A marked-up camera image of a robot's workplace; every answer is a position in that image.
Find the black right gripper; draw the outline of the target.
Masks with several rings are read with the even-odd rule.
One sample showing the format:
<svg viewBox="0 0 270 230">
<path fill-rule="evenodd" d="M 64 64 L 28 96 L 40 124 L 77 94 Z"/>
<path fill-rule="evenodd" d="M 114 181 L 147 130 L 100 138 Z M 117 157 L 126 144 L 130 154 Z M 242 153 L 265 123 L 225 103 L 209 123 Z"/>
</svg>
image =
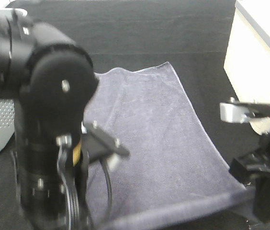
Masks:
<svg viewBox="0 0 270 230">
<path fill-rule="evenodd" d="M 253 214 L 270 222 L 270 130 L 263 132 L 255 150 L 232 160 L 229 172 L 243 184 L 256 180 Z"/>
</svg>

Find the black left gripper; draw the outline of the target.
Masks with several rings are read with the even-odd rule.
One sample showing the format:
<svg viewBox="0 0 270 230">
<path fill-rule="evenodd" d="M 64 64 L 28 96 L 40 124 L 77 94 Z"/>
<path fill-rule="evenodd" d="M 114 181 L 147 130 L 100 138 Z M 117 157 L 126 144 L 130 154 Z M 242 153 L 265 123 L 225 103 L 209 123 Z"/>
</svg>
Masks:
<svg viewBox="0 0 270 230">
<path fill-rule="evenodd" d="M 79 200 L 79 219 L 81 230 L 92 230 L 94 228 L 86 200 L 89 163 L 90 160 L 88 152 L 81 151 L 80 159 L 74 166 L 75 185 Z"/>
</svg>

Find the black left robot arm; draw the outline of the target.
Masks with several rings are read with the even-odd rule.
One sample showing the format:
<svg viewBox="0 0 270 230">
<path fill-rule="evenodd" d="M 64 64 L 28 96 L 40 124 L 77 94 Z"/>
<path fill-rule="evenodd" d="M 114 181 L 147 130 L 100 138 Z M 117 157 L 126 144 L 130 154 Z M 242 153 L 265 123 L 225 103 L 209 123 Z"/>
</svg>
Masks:
<svg viewBox="0 0 270 230">
<path fill-rule="evenodd" d="M 81 123 L 98 79 L 88 53 L 54 26 L 0 15 L 0 99 L 14 104 L 16 197 L 35 230 L 78 230 Z"/>
</svg>

